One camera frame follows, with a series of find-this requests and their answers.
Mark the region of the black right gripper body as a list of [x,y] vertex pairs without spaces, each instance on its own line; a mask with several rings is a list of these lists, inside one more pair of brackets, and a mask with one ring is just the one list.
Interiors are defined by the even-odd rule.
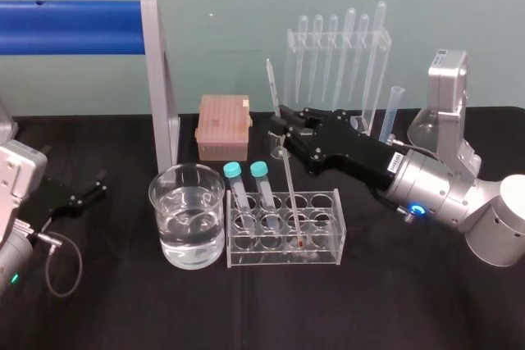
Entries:
[[386,191],[394,182],[404,154],[357,131],[345,111],[308,109],[308,169],[319,174],[337,170],[368,186]]

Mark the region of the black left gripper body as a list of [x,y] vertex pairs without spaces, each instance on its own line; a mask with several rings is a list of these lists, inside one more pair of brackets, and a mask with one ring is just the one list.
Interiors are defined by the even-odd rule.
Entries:
[[84,209],[85,198],[61,181],[44,178],[40,186],[21,204],[18,220],[34,231],[44,231],[55,219],[76,217]]

